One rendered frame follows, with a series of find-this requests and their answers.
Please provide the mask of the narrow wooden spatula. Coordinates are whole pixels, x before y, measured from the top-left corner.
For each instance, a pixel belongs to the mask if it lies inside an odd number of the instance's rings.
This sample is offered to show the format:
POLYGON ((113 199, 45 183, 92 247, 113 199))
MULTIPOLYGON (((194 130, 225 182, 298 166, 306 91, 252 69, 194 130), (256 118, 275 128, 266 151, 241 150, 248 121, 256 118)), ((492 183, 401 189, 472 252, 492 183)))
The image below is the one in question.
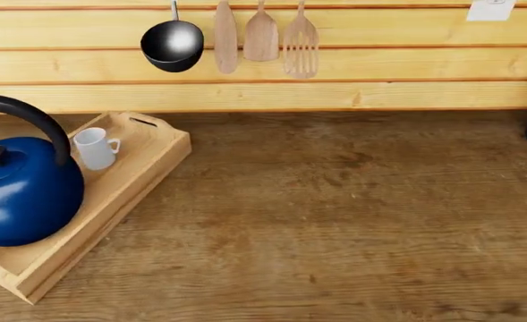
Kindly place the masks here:
POLYGON ((231 74, 238 65, 237 28, 228 0, 220 0, 215 15, 214 53, 217 68, 231 74))

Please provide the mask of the black hanging ladle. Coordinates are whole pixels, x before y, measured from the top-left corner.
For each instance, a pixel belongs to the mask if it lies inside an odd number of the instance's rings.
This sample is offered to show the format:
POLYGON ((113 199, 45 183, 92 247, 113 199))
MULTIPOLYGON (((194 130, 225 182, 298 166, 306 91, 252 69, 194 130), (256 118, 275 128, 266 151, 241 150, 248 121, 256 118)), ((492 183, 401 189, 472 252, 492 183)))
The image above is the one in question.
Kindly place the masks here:
POLYGON ((148 29, 140 40, 147 60, 164 72, 185 72, 201 58, 204 34, 194 23, 181 21, 177 0, 171 0, 172 20, 148 29))

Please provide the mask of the slotted wooden spatula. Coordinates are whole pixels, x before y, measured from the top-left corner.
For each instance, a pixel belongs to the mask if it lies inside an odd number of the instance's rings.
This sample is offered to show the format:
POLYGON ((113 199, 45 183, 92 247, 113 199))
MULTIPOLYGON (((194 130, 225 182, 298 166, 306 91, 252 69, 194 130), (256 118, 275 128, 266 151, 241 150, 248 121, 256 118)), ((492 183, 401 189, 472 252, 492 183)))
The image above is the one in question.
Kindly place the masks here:
POLYGON ((297 80, 315 77, 319 69, 319 33, 304 9, 305 0, 300 0, 296 17, 285 28, 283 42, 285 73, 297 80))

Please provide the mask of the wooden serving tray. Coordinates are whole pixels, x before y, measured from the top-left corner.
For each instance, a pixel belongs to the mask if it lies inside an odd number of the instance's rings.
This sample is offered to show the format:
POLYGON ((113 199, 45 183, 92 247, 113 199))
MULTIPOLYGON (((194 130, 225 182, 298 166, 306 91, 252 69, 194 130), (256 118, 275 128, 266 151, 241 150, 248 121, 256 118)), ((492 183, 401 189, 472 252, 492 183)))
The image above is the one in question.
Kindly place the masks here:
POLYGON ((35 304, 191 153, 191 137, 156 117, 107 112, 81 126, 120 139, 113 165, 82 169, 79 213, 55 235, 26 246, 0 247, 0 286, 35 304))

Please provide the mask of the white ceramic mug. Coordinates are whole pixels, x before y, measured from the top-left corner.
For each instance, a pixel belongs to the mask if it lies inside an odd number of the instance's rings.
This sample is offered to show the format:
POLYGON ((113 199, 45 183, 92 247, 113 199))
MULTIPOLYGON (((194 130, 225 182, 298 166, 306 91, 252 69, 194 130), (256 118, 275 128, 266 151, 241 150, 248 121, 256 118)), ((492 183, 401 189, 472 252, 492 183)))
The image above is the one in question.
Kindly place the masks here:
POLYGON ((108 168, 121 147, 119 139, 109 139, 104 128, 87 128, 72 139, 81 161, 90 171, 108 168))

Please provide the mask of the white wall outlet plate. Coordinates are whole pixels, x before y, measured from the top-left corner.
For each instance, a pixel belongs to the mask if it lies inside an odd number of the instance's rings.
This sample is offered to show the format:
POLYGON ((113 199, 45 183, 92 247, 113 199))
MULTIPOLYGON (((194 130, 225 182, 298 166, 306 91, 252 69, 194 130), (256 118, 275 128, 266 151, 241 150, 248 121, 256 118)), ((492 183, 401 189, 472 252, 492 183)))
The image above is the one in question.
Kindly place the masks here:
POLYGON ((472 0, 467 21, 507 21, 517 0, 472 0))

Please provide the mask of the wide wooden spatula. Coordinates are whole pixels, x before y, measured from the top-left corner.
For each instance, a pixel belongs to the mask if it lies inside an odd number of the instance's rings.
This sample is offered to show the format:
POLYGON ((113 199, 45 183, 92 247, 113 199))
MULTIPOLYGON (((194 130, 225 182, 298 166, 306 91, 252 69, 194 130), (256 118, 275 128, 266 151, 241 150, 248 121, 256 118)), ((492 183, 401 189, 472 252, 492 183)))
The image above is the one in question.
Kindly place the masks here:
POLYGON ((278 27, 265 10, 265 0, 258 0, 257 12, 245 28, 243 55, 249 61, 274 61, 279 57, 278 27))

